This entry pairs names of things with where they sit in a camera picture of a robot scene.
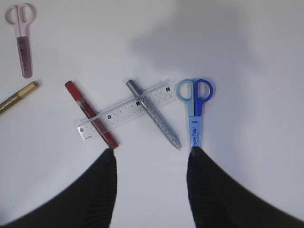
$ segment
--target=scissors handle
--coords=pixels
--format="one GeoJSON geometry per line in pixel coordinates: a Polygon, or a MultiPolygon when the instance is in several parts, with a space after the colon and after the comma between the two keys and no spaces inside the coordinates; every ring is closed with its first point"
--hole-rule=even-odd
{"type": "Polygon", "coordinates": [[[205,79],[198,79],[194,83],[194,100],[195,100],[195,115],[201,116],[203,105],[205,102],[210,100],[213,95],[213,87],[212,84],[205,79]],[[209,87],[209,95],[206,98],[200,97],[200,83],[205,83],[209,87]]]}
{"type": "Polygon", "coordinates": [[[28,37],[29,36],[29,25],[34,21],[36,17],[35,8],[28,4],[23,3],[16,6],[10,6],[5,11],[5,20],[7,23],[15,27],[16,37],[28,37]],[[26,19],[24,10],[25,8],[30,9],[29,19],[26,19]],[[15,20],[12,20],[12,12],[15,12],[15,20]]]}
{"type": "Polygon", "coordinates": [[[178,99],[182,102],[184,102],[187,107],[188,107],[188,113],[189,113],[189,116],[194,116],[195,115],[195,111],[194,111],[194,82],[192,79],[185,79],[185,80],[182,80],[178,85],[177,85],[177,88],[176,88],[176,95],[178,97],[178,99]],[[181,87],[186,84],[186,83],[189,83],[190,84],[190,87],[191,87],[191,97],[186,99],[184,97],[181,96],[181,87]]]}

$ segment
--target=clear plastic ruler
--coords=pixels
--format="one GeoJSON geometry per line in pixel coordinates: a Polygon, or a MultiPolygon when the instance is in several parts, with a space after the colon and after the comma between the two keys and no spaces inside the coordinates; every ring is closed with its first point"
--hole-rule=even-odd
{"type": "Polygon", "coordinates": [[[99,119],[110,131],[122,124],[125,124],[141,115],[146,111],[141,106],[139,99],[150,99],[156,107],[165,105],[175,99],[175,91],[170,81],[166,80],[156,86],[144,90],[138,97],[130,97],[122,102],[112,105],[102,110],[97,116],[85,119],[77,125],[77,130],[83,141],[99,136],[99,133],[92,125],[92,121],[99,119]]]}

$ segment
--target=pink scissors handle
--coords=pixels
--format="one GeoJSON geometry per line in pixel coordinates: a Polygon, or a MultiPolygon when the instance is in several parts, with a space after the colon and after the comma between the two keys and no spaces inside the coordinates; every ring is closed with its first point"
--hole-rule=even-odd
{"type": "Polygon", "coordinates": [[[29,36],[29,25],[34,21],[36,17],[35,8],[27,3],[10,6],[5,12],[5,20],[15,28],[16,37],[28,37],[29,36]],[[24,10],[25,8],[30,9],[29,19],[26,20],[24,10]],[[15,12],[15,20],[12,20],[12,12],[15,12]]]}

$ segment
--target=gold pen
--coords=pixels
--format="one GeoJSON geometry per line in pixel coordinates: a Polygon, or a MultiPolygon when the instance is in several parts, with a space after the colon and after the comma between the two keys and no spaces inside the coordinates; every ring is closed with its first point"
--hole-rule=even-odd
{"type": "Polygon", "coordinates": [[[6,110],[11,108],[13,105],[18,103],[20,100],[22,100],[24,97],[29,95],[31,92],[33,92],[35,89],[39,87],[38,82],[34,81],[25,86],[24,88],[20,89],[18,92],[16,92],[13,96],[6,99],[4,102],[0,104],[0,115],[4,113],[6,110]]]}

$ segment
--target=pen cap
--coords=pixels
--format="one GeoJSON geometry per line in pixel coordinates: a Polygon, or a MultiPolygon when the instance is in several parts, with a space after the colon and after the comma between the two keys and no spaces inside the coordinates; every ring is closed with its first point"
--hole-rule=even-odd
{"type": "Polygon", "coordinates": [[[126,85],[129,87],[129,89],[134,94],[134,96],[139,96],[139,95],[143,94],[143,92],[140,89],[140,87],[138,87],[138,85],[133,80],[129,80],[126,83],[126,85]]]}
{"type": "Polygon", "coordinates": [[[33,92],[35,89],[37,89],[38,86],[39,86],[38,82],[31,82],[30,84],[28,84],[27,86],[25,86],[24,88],[18,91],[18,96],[24,98],[27,95],[29,95],[31,92],[33,92]]]}

